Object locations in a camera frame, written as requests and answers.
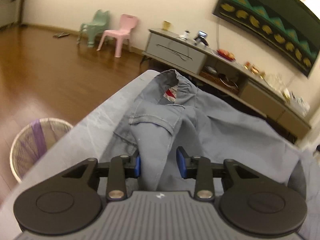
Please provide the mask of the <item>grey trousers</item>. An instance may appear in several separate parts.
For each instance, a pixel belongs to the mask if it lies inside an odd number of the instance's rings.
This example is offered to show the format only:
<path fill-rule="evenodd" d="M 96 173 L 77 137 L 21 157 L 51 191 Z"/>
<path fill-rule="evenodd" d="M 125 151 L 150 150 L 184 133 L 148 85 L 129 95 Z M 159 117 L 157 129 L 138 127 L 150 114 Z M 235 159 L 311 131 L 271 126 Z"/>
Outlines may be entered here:
<path fill-rule="evenodd" d="M 177 167 L 180 146 L 214 163 L 234 159 L 300 194 L 306 192 L 296 150 L 266 121 L 234 109 L 174 70 L 158 74 L 135 98 L 102 160 L 138 151 L 141 190 L 192 190 L 194 181 L 182 179 Z"/>

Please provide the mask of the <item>woven waste basket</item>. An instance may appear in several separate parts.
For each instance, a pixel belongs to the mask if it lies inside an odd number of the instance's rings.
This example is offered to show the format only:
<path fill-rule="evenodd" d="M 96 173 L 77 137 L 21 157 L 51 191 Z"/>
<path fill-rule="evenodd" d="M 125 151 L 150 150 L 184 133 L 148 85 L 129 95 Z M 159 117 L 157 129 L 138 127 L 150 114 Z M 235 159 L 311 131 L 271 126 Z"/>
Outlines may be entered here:
<path fill-rule="evenodd" d="M 26 173 L 72 128 L 58 118 L 37 119 L 25 126 L 10 149 L 10 168 L 16 181 L 21 183 Z"/>

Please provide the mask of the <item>white tray with items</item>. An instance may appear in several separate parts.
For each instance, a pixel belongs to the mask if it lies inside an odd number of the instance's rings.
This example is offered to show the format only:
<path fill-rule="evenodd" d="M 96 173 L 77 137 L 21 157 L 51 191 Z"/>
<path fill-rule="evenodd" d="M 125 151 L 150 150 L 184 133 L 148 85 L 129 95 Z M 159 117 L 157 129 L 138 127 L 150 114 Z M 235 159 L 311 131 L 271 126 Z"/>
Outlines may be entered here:
<path fill-rule="evenodd" d="M 305 102 L 303 98 L 295 96 L 295 94 L 287 88 L 283 91 L 283 96 L 286 98 L 289 105 L 291 105 L 291 107 L 300 115 L 306 116 L 308 114 L 310 105 Z"/>

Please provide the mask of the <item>glass cups cluster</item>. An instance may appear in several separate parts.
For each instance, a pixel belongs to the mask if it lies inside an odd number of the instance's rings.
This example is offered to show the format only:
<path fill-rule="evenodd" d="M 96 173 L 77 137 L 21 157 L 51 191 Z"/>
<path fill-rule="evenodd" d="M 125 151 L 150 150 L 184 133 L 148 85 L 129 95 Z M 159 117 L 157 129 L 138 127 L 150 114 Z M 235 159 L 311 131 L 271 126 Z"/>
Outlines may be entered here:
<path fill-rule="evenodd" d="M 281 75 L 268 74 L 265 76 L 266 83 L 278 93 L 282 93 L 286 86 Z"/>

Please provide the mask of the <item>gold ornament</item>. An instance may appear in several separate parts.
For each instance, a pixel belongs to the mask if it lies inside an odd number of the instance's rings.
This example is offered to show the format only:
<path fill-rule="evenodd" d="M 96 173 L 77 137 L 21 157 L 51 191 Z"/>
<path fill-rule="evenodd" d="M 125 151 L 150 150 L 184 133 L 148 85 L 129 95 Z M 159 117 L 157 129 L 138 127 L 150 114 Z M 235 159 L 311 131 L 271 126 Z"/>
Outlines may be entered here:
<path fill-rule="evenodd" d="M 245 62 L 244 68 L 249 70 L 252 74 L 259 76 L 261 79 L 265 78 L 265 72 L 260 71 L 257 66 L 251 64 L 250 62 Z"/>

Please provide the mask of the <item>long TV cabinet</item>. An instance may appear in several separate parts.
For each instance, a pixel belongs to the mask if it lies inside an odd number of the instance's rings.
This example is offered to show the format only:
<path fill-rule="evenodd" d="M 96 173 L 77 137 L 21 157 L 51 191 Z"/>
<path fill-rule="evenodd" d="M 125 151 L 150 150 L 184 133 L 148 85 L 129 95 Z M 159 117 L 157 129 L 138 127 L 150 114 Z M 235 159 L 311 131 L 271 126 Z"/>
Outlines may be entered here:
<path fill-rule="evenodd" d="M 183 40 L 162 29 L 150 29 L 143 60 L 156 60 L 196 78 L 257 112 L 284 130 L 291 141 L 303 139 L 311 126 L 264 79 L 203 44 Z"/>

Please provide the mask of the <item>red fruit plate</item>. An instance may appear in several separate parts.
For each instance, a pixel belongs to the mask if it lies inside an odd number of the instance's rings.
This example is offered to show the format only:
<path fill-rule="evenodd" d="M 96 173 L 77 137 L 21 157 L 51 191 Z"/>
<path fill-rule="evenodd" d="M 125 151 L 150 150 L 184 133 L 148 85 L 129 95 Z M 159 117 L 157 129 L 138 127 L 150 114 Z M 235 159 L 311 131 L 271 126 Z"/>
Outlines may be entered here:
<path fill-rule="evenodd" d="M 234 61 L 234 60 L 235 60 L 234 54 L 233 54 L 233 53 L 230 53 L 230 52 L 228 52 L 228 51 L 226 51 L 226 50 L 218 49 L 218 50 L 217 50 L 217 53 L 218 53 L 221 57 L 223 57 L 224 59 L 227 59 L 227 60 L 229 60 L 229 61 Z"/>

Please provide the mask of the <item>remote on floor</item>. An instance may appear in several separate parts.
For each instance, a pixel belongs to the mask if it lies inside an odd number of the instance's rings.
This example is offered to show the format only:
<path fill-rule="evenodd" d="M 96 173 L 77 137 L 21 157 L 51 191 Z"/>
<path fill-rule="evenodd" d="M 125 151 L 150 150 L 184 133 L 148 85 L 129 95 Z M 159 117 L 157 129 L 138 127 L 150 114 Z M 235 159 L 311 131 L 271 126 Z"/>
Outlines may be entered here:
<path fill-rule="evenodd" d="M 63 38 L 63 37 L 67 37 L 67 36 L 69 36 L 69 35 L 70 35 L 70 33 L 66 33 L 66 32 L 55 33 L 55 34 L 53 35 L 53 38 Z"/>

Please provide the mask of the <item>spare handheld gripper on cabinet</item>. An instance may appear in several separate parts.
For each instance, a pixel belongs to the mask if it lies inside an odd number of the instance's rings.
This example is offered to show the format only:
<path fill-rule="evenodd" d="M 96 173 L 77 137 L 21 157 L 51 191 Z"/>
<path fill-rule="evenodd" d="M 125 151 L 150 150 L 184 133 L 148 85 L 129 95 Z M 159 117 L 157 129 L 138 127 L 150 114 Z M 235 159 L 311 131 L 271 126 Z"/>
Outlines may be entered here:
<path fill-rule="evenodd" d="M 194 38 L 194 45 L 197 46 L 198 44 L 202 43 L 205 46 L 209 46 L 206 38 L 207 38 L 207 33 L 205 33 L 204 31 L 199 31 L 197 33 L 197 36 Z"/>

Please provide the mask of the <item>green plastic chair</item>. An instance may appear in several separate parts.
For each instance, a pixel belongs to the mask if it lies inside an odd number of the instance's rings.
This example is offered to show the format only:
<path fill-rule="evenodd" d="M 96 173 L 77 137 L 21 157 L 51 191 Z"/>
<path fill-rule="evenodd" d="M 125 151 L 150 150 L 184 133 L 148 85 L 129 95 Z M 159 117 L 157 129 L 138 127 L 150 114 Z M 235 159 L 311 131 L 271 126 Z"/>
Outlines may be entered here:
<path fill-rule="evenodd" d="M 93 48 L 95 44 L 95 38 L 98 34 L 102 34 L 109 27 L 110 23 L 110 11 L 102 11 L 101 9 L 95 12 L 91 22 L 85 22 L 80 25 L 78 33 L 78 39 L 76 44 L 79 45 L 82 39 L 83 33 L 87 35 L 87 46 Z"/>

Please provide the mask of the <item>white phone charger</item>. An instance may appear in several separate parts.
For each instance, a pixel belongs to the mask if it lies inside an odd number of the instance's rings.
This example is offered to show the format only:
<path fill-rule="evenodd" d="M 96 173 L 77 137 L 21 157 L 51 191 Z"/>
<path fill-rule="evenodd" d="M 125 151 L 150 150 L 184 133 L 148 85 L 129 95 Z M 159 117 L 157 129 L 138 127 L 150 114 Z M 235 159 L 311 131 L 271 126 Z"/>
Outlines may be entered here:
<path fill-rule="evenodd" d="M 184 33 L 182 35 L 180 35 L 180 38 L 183 40 L 188 40 L 189 39 L 189 35 L 190 35 L 190 31 L 189 30 L 185 30 Z"/>

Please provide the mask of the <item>pink plastic chair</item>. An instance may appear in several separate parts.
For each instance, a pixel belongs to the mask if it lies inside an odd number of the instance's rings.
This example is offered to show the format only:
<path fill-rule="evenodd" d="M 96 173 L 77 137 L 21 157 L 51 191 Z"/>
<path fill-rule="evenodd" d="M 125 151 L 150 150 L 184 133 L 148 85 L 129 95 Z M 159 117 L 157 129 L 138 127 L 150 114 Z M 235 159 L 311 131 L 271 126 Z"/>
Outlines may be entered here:
<path fill-rule="evenodd" d="M 137 24 L 138 24 L 138 17 L 128 15 L 128 14 L 122 14 L 120 16 L 119 29 L 105 30 L 100 39 L 97 51 L 101 50 L 106 37 L 115 38 L 116 49 L 115 49 L 114 57 L 120 58 L 122 48 L 123 48 L 123 43 L 125 40 L 127 40 L 129 49 L 131 49 L 131 44 L 130 44 L 131 31 L 137 26 Z"/>

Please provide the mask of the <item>yellow cup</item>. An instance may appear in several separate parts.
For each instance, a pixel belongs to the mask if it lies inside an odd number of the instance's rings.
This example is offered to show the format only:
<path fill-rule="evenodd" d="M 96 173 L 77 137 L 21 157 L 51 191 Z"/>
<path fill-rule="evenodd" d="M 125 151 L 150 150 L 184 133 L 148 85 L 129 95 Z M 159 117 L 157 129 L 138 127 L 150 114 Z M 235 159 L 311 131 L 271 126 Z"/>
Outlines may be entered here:
<path fill-rule="evenodd" d="M 171 23 L 170 23 L 170 22 L 168 22 L 168 21 L 163 21 L 162 30 L 168 31 L 169 28 L 170 28 L 170 26 L 171 26 Z"/>

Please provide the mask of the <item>wall television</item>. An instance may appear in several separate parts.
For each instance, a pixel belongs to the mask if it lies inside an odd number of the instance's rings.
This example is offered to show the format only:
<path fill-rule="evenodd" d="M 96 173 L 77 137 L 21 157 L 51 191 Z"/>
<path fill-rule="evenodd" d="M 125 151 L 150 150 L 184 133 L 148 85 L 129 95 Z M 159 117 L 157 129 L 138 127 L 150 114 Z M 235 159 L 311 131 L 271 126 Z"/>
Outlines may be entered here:
<path fill-rule="evenodd" d="M 310 75 L 319 55 L 319 18 L 300 0 L 218 0 L 213 14 L 264 41 Z"/>

